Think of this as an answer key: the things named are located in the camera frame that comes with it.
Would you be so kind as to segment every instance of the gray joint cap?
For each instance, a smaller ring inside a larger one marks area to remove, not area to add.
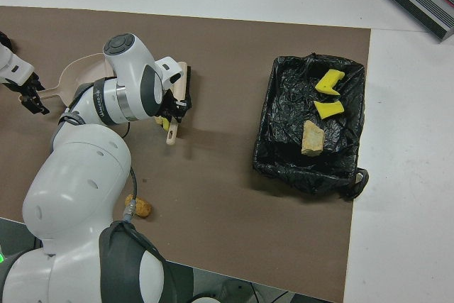
[[[124,33],[116,35],[107,41],[104,45],[104,53],[106,55],[120,55],[127,51],[134,44],[134,35],[131,33]]]

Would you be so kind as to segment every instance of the white table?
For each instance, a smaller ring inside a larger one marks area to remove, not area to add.
[[[439,44],[390,0],[0,0],[372,28],[346,303],[452,302],[454,38]]]

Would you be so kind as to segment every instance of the black plastic bag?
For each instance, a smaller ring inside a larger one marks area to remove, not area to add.
[[[329,69],[345,73],[335,86],[340,96],[315,90]],[[303,192],[339,191],[346,198],[357,197],[368,180],[367,171],[357,167],[364,124],[364,88],[365,68],[352,60],[316,54],[276,58],[255,142],[254,169]],[[345,112],[322,120],[314,101],[337,100]],[[325,131],[319,156],[301,154],[306,120]]]

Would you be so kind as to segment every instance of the brown mat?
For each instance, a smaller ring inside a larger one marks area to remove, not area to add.
[[[274,58],[315,52],[365,65],[370,30],[13,7],[0,7],[0,16],[0,31],[45,87],[123,32],[137,34],[156,59],[188,62],[194,108],[176,146],[165,145],[152,121],[132,123],[126,138],[139,196],[154,206],[136,227],[175,262],[342,301],[352,204],[301,195],[256,174],[252,151]],[[51,114],[32,115],[0,88],[0,216],[22,221],[23,198],[62,112],[57,99],[45,104]],[[128,182],[116,219],[130,191]]]

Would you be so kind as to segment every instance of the black cable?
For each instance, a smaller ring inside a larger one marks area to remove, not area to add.
[[[282,296],[284,296],[285,294],[288,294],[289,292],[286,291],[284,292],[283,294],[280,294],[279,296],[277,296],[276,298],[274,298],[270,303],[275,303],[279,298],[281,298]]]
[[[252,289],[253,289],[255,300],[257,301],[257,303],[260,303],[260,301],[258,300],[258,297],[257,297],[257,292],[255,292],[255,288],[254,288],[253,283],[249,282],[249,284],[250,284],[250,287],[252,287]]]
[[[130,128],[130,127],[131,127],[131,123],[128,122],[128,129],[126,130],[125,135],[121,136],[121,138],[125,138],[125,137],[128,135],[128,133],[129,133],[129,128]]]
[[[129,174],[131,174],[131,177],[133,179],[133,200],[135,200],[135,198],[137,197],[137,179],[135,178],[135,173],[134,173],[134,170],[133,168],[131,167],[131,169],[129,170]]]

